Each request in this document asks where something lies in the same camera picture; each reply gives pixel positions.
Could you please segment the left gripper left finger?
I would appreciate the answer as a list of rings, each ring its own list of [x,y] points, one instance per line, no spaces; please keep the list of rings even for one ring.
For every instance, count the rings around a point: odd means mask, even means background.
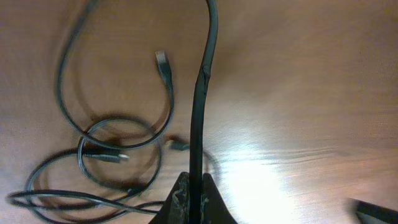
[[[158,214],[149,224],[186,224],[189,216],[189,173],[182,172]]]

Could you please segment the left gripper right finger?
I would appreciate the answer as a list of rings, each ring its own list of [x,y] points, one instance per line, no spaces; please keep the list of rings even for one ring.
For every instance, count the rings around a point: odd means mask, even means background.
[[[227,209],[215,181],[209,173],[203,174],[201,195],[202,224],[237,224]]]

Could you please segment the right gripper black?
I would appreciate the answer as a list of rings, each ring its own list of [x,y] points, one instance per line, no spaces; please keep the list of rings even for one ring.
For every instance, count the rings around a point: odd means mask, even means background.
[[[397,224],[397,211],[357,200],[354,214],[361,224]]]

